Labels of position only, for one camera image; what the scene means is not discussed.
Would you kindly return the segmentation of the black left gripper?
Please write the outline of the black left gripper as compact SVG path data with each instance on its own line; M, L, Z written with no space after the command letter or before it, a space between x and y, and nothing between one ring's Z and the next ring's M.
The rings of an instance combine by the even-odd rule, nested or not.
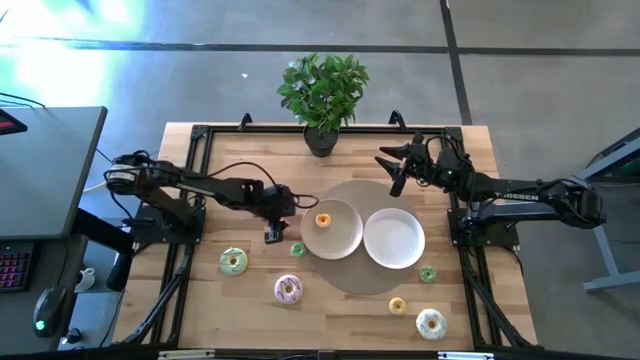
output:
M264 233L264 241L267 245L279 243L281 232L290 227L290 224L282 220L296 214L296 203L290 189L284 185L275 185L264 188L257 202L257 216L266 220L269 224L278 223L278 227L269 227Z

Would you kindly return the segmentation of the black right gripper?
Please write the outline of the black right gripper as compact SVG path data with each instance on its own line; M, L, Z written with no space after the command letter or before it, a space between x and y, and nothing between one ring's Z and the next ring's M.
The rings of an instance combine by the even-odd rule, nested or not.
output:
M416 132L409 143L400 146L381 146L381 152L400 160L393 162L376 156L376 162L392 178L390 195L399 197L408 178L413 178L420 187L438 186L440 170L430 156L424 135Z

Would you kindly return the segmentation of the large green glazed donut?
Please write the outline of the large green glazed donut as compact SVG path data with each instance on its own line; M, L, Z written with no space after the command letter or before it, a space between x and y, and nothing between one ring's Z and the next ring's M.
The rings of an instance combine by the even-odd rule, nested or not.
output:
M246 252L237 247L225 250L219 259L220 271L226 275L235 276L243 273L248 267Z

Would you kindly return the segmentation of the large white glazed donut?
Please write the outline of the large white glazed donut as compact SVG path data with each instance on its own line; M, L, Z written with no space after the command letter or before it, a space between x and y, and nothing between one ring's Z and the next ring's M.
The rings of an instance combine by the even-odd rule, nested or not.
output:
M443 339L448 330L446 318L435 309L423 309L416 317L415 323L419 334L429 341Z

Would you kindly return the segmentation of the beige round plate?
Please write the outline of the beige round plate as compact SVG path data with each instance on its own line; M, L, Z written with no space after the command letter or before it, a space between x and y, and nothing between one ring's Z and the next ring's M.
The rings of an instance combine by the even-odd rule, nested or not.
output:
M319 228L315 224L318 214L331 216L328 228ZM323 199L306 211L300 233L306 248L314 255L337 260L351 255L360 245L363 237L363 220L359 213L348 203L338 199Z

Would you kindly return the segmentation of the large pink glazed donut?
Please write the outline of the large pink glazed donut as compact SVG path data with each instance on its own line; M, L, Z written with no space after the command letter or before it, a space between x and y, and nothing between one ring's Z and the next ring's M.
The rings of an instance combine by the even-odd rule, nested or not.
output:
M297 303L303 294L303 282L295 275L283 275L274 284L274 297L283 305Z

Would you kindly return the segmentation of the black plant pot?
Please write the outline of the black plant pot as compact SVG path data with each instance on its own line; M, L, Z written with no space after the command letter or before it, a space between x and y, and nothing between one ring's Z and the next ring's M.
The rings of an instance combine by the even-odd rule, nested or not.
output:
M315 157L329 156L338 142L337 131L321 132L318 128L306 126L303 138L310 152Z

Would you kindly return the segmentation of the white round plate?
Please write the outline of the white round plate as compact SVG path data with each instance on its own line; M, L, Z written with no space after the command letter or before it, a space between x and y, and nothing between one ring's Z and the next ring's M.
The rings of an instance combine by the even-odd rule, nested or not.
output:
M363 242L373 261L393 270L413 266L426 248L425 233L418 219L397 208L371 215L364 226Z

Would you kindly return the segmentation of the round beige placemat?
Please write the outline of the round beige placemat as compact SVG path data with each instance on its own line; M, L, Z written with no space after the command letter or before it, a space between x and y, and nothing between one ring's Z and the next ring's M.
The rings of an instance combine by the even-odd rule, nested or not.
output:
M347 181L329 189L324 197L352 205L363 219L363 224L375 211L386 208L401 209L416 217L409 200L391 197L386 185L374 181ZM374 295L394 289L416 273L417 263L415 261L401 269L383 267L368 255L363 244L343 259L326 260L311 254L309 261L314 270L331 285L356 295Z

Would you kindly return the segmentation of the green leafy plant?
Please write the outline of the green leafy plant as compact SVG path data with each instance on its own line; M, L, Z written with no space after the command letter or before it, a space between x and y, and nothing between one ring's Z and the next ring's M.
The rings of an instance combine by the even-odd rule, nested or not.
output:
M311 53L290 62L276 93L280 107L320 134L356 122L356 105L370 81L368 68L354 54Z

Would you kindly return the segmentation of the black desk leg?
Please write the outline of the black desk leg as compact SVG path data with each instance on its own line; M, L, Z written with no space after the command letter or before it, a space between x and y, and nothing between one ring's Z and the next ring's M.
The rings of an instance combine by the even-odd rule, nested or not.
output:
M134 258L134 236L83 209L76 211L72 233L81 234L118 253L115 265L107 278L106 287L113 291L122 291L128 281Z

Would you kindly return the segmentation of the small white cup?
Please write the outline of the small white cup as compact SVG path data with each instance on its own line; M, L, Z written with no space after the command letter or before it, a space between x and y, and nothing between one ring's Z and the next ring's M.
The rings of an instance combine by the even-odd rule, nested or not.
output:
M96 281L95 269L88 267L79 271L76 278L75 290L77 292L83 292L91 289Z

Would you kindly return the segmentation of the grey metal table stand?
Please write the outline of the grey metal table stand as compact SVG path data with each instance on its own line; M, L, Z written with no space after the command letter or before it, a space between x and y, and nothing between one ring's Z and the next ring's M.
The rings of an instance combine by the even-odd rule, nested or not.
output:
M607 177L607 174L615 172L637 160L640 160L640 127L597 153L583 170L574 175L574 178L593 183L640 184L640 177L638 177L637 181L629 176ZM586 293L595 293L600 290L640 284L640 271L627 273L619 271L604 228L598 226L593 231L607 275L584 282L584 291Z

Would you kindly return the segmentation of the grey desk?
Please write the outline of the grey desk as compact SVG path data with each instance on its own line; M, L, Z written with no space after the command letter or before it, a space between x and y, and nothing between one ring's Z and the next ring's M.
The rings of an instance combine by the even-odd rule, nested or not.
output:
M8 108L0 135L0 241L68 235L107 117L104 106Z

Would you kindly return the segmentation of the black computer mouse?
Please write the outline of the black computer mouse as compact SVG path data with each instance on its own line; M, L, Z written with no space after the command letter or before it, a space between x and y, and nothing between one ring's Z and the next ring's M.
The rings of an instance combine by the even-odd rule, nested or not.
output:
M46 288L38 298L33 311L33 331L39 338L52 337L58 330L67 289L62 286Z

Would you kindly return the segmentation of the black keyboard pink backlight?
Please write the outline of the black keyboard pink backlight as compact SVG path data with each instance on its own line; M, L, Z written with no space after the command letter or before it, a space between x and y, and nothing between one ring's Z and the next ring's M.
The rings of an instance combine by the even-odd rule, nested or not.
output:
M34 253L33 242L0 242L0 293L28 289Z

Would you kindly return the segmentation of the black device red display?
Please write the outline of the black device red display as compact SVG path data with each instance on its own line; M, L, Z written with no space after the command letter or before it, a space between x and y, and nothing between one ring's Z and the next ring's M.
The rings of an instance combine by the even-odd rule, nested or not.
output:
M0 136L28 131L28 126L0 108Z

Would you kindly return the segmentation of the black aluminium table frame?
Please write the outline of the black aluminium table frame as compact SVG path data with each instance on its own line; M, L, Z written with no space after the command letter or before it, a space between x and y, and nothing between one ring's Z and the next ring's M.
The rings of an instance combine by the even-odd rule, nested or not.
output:
M395 125L354 125L339 137L326 158L313 156L295 124L170 123L160 158L221 177L276 180L294 191L325 198L332 187L368 180L389 188L375 157L381 146L397 146L412 132ZM181 348L284 350L470 350L476 343L505 344L496 322L481 303L469 303L459 251L449 235L447 213L457 201L435 188L408 184L401 197L410 201L426 236L421 265L437 271L433 283L419 277L419 267L394 289L356 295L322 278L309 261L294 257L300 221L290 220L283 242L264 242L264 223L245 212L207 204L203 235L197 244L189 278L169 304L157 330ZM244 250L248 267L235 276L222 273L220 255L230 247ZM297 276L302 298L283 305L274 284L283 275ZM407 303L403 315L392 314L389 301ZM424 339L416 328L423 309L435 309L447 320L439 341Z

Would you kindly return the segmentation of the silver metal bracket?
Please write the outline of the silver metal bracket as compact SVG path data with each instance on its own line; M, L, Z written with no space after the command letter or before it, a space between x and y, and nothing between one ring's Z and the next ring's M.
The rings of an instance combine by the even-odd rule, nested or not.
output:
M493 353L439 351L438 360L495 360Z
M161 351L157 360L207 360L216 357L212 349L178 349Z

